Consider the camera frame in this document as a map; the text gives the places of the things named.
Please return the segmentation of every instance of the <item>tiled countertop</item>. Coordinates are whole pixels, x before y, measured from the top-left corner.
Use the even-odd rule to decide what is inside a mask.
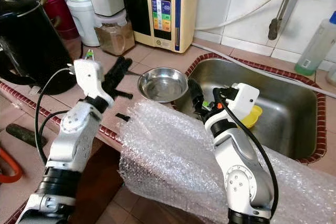
[[[222,52],[226,55],[233,57],[245,59],[248,61],[256,62],[259,64],[275,67],[281,70],[294,72],[294,64],[279,59],[266,57],[258,55],[251,52],[242,51],[239,49],[234,49],[231,47],[226,47],[219,44],[214,44],[211,42],[195,39],[195,42],[202,44],[206,47],[213,48],[216,51]],[[67,47],[73,56],[74,59],[79,57],[80,52],[80,41],[71,40],[67,42]],[[84,54],[88,50],[87,47],[84,47]],[[116,62],[117,57],[109,55],[99,48],[93,48],[94,56],[97,61],[100,61],[103,65],[104,72],[106,73]],[[130,71],[135,73],[144,73],[147,70],[155,67],[172,67],[185,72],[192,62],[200,55],[208,53],[203,49],[199,49],[191,46],[186,53],[184,54],[175,54],[166,50],[159,48],[152,48],[145,45],[137,44],[133,49],[126,52],[124,56],[126,58],[131,58],[133,64],[130,67]],[[336,93],[336,88],[329,85],[325,80],[325,71],[318,70],[317,73],[311,77],[311,80],[315,81],[321,88]],[[106,110],[103,115],[102,125],[109,128],[110,130],[119,133],[118,124],[121,122],[120,118],[115,117],[117,113],[127,114],[127,107],[133,103],[143,99],[137,89],[137,76],[126,75],[122,82],[119,84],[118,89],[124,92],[132,93],[134,95],[132,100],[127,98],[117,97],[115,104],[112,109]],[[10,87],[26,96],[30,100],[36,102],[38,95],[29,95],[30,88],[29,86],[17,86],[8,82]],[[17,102],[13,97],[8,94],[4,94],[12,102]],[[59,110],[66,110],[70,107],[73,107],[76,102],[84,98],[82,90],[75,86],[72,89],[68,90],[65,93],[59,95],[45,96],[42,100],[41,106],[50,112],[55,112]],[[327,145],[328,150],[325,156],[313,164],[310,164],[312,168],[316,168],[336,176],[336,168],[334,164],[336,163],[336,99],[327,97]],[[98,134],[97,137],[112,147],[120,151],[121,145],[115,141],[110,140],[107,137],[103,137]]]

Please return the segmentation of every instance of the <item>yellow cup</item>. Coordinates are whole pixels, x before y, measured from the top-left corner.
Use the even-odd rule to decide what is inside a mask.
[[[262,114],[262,108],[257,106],[257,105],[254,105],[250,114],[245,117],[244,119],[242,119],[242,123],[248,127],[248,128],[251,128],[253,127],[256,122],[258,121],[258,118],[260,117],[260,115]]]

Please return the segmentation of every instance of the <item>black cable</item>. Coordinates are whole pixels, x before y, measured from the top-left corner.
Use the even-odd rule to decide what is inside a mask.
[[[46,126],[46,123],[47,123],[51,118],[53,118],[55,115],[64,114],[64,113],[67,113],[67,112],[68,112],[68,110],[62,110],[62,111],[54,112],[54,113],[48,115],[48,116],[45,118],[45,120],[43,121],[43,123],[41,124],[41,127],[40,127],[40,129],[39,129],[39,131],[38,131],[38,137],[39,137],[39,139],[42,138],[42,134],[43,134],[44,126]]]
[[[263,156],[267,168],[269,170],[269,173],[271,175],[272,183],[273,183],[273,188],[274,188],[274,200],[271,208],[271,218],[273,217],[275,210],[277,209],[278,206],[278,200],[279,200],[279,187],[278,187],[278,181],[277,177],[275,175],[275,172],[273,170],[272,164],[262,147],[262,145],[259,143],[257,138],[253,135],[253,133],[245,126],[243,123],[234,115],[234,113],[228,108],[225,102],[221,102],[223,108],[226,110],[226,112],[231,116],[231,118],[235,121],[235,123],[251,138],[253,143],[257,146],[258,150],[260,151],[261,155]]]
[[[39,115],[39,110],[40,110],[40,104],[41,104],[41,100],[42,100],[42,97],[44,95],[44,93],[46,92],[46,89],[48,87],[48,84],[50,83],[50,81],[53,79],[53,77],[55,75],[57,75],[58,73],[62,72],[62,71],[69,71],[68,68],[62,68],[62,69],[59,69],[57,70],[51,77],[50,79],[47,81],[47,83],[44,85],[39,97],[38,97],[38,100],[37,100],[37,103],[36,103],[36,110],[35,110],[35,125],[34,125],[34,133],[35,133],[35,144],[36,144],[36,148],[37,148],[37,152],[38,152],[38,155],[40,156],[40,158],[42,159],[43,163],[46,164],[47,163],[47,157],[46,155],[44,154],[43,152],[43,147],[42,147],[42,142],[41,142],[41,139],[38,137],[38,115]]]
[[[80,42],[80,56],[79,56],[79,59],[82,59],[82,58],[83,58],[83,46],[84,46],[84,44],[83,44],[83,42],[81,41],[81,42]]]

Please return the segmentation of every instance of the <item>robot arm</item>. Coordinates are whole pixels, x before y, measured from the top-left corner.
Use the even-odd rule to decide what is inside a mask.
[[[216,160],[223,172],[229,224],[269,223],[274,188],[270,176],[258,162],[256,153],[242,129],[223,108],[224,103],[238,117],[246,117],[259,96],[259,90],[244,84],[215,88],[212,108],[202,108],[202,89],[189,80],[195,113],[204,122],[206,131],[214,136]]]
[[[112,107],[113,98],[122,93],[115,88],[131,63],[132,60],[119,57],[104,77],[98,62],[74,61],[72,71],[86,98],[62,118],[43,179],[16,223],[67,223],[75,208],[77,185],[90,157],[102,113]]]

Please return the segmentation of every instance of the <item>stainless steel bowl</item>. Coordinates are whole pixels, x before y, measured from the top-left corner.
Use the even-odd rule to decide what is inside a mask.
[[[171,102],[188,90],[188,79],[173,68],[154,68],[139,78],[138,88],[145,98],[155,102]]]

